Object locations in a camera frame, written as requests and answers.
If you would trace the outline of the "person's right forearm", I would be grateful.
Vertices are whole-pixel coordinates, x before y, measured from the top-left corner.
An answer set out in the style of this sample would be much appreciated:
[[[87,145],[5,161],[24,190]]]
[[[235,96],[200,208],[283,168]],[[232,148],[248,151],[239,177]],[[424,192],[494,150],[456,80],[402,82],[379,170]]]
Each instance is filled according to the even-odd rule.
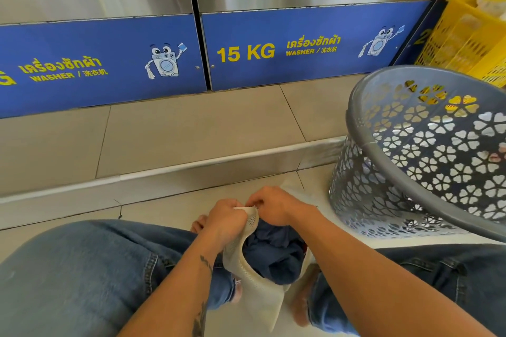
[[[506,245],[375,250],[317,208],[292,227],[320,269],[309,326],[360,337],[506,337]]]

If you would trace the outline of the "person's right hand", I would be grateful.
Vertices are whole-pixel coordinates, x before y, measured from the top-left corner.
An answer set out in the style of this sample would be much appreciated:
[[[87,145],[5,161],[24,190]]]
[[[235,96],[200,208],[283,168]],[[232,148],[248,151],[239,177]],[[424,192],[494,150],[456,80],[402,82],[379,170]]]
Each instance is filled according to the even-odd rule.
[[[263,221],[273,226],[291,226],[295,220],[300,219],[302,215],[313,211],[315,206],[303,202],[279,186],[264,186],[279,188],[279,214],[275,218],[261,218]]]

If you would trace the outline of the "person's foot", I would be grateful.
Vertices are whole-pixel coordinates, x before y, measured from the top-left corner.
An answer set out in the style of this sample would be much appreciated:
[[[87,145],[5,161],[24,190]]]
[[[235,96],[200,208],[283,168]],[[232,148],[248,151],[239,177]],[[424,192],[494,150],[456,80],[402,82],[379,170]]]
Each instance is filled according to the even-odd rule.
[[[292,318],[296,325],[302,328],[305,328],[310,324],[308,316],[308,298],[312,293],[312,287],[315,284],[319,273],[320,269],[317,264],[309,266],[290,304]]]
[[[191,225],[190,231],[195,234],[199,234],[207,223],[207,215],[200,215]]]

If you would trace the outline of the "white mesh laundry bag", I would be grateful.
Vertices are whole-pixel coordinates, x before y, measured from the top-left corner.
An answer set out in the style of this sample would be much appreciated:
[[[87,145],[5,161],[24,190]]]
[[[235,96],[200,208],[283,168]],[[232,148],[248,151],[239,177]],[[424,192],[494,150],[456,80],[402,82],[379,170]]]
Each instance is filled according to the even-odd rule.
[[[262,324],[271,332],[279,317],[286,292],[292,284],[304,276],[309,266],[314,262],[312,251],[307,246],[299,278],[289,285],[278,285],[260,276],[246,262],[242,246],[246,238],[236,238],[223,251],[224,268],[240,278],[243,286],[242,299],[244,308],[257,324]]]

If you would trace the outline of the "person's right foot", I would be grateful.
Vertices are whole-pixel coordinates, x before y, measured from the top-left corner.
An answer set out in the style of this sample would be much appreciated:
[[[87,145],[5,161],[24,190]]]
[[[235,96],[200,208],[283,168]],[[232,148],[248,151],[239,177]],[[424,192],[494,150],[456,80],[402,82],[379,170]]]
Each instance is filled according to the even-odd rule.
[[[308,316],[308,298],[312,293],[312,287],[315,284],[319,273],[320,269],[317,264],[309,266],[290,304],[292,318],[296,325],[302,328],[305,328],[310,324]]]

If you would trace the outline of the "white item in yellow basket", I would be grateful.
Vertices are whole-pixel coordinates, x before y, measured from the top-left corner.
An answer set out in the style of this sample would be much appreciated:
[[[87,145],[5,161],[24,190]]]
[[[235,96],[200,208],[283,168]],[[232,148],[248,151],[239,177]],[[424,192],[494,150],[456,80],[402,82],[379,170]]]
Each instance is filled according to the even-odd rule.
[[[476,0],[476,8],[483,13],[506,21],[506,0]]]

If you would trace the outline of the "blue denim jeans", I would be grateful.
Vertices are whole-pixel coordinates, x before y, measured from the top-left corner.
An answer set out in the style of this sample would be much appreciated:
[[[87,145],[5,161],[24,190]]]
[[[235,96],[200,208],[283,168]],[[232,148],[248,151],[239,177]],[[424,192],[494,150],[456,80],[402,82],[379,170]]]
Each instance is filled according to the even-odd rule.
[[[196,234],[122,220],[68,223],[0,263],[0,337],[116,337]],[[506,337],[506,245],[377,249]]]

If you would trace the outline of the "person's left foot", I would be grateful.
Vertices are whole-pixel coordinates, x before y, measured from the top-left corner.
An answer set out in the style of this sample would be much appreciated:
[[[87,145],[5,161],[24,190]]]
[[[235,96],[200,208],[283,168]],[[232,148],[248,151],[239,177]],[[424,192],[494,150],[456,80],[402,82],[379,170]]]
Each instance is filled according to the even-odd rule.
[[[200,215],[191,225],[190,231],[195,234],[199,234],[207,223],[207,215]]]

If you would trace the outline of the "yellow plastic laundry basket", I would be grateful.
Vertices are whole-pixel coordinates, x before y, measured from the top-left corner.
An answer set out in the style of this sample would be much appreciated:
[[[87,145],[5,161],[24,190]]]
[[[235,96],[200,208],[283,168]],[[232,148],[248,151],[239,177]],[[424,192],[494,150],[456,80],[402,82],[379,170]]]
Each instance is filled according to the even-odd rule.
[[[415,65],[464,73],[506,88],[506,21],[476,8],[476,0],[447,5]]]

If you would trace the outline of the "dark blue garment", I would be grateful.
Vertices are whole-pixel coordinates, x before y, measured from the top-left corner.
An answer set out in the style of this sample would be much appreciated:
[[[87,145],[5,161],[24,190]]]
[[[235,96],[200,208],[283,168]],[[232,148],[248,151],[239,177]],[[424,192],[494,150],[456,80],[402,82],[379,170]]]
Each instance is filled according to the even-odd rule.
[[[299,278],[306,251],[307,245],[291,226],[273,226],[262,219],[242,246],[251,268],[278,285],[289,285]]]

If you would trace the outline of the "person's left forearm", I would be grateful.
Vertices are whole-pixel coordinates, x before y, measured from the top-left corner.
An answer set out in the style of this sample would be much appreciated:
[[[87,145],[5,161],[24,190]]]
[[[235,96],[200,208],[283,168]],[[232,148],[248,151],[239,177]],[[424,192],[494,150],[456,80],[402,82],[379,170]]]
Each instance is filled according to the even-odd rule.
[[[213,265],[241,230],[205,226],[117,337],[204,337]]]

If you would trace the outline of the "person's left hand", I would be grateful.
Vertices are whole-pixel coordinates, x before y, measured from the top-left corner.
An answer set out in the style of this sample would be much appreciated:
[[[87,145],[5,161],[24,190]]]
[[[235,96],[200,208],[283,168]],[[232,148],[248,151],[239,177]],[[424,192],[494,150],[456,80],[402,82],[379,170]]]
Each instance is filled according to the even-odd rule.
[[[222,199],[216,202],[207,216],[204,229],[200,232],[206,243],[216,253],[223,251],[228,244],[235,240],[230,240],[227,234],[227,219],[231,211],[228,204],[230,200],[235,199]]]

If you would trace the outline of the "grey perforated laundry basket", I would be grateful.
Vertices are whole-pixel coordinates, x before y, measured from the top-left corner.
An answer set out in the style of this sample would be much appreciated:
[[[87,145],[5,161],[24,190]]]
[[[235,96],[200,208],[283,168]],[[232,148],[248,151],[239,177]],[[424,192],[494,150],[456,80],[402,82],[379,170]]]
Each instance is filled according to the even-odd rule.
[[[392,66],[364,76],[329,188],[371,238],[473,233],[506,244],[506,90],[459,72]]]

